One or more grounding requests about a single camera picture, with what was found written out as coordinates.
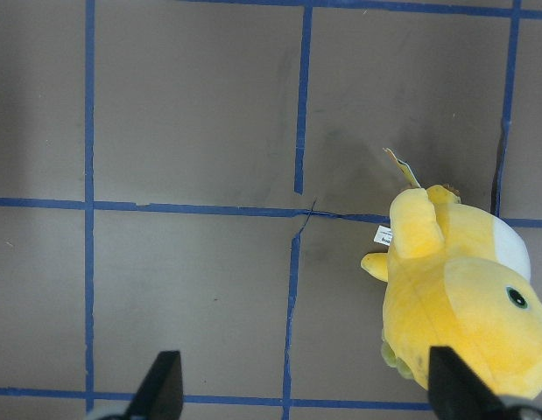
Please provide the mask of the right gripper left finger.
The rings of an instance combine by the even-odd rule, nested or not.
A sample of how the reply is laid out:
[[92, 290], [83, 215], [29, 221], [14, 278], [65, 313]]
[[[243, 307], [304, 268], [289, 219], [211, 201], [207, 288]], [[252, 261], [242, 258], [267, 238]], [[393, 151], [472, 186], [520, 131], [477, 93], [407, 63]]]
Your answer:
[[159, 352], [124, 409], [94, 409], [85, 419], [180, 419], [183, 374], [179, 350]]

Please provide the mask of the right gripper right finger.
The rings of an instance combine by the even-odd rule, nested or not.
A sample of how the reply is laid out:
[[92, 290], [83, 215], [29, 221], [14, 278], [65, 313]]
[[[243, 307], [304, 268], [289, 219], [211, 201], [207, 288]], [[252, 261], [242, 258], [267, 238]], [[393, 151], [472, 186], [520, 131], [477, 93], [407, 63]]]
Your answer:
[[495, 394], [449, 346], [430, 349], [427, 396], [439, 419], [542, 419], [542, 407]]

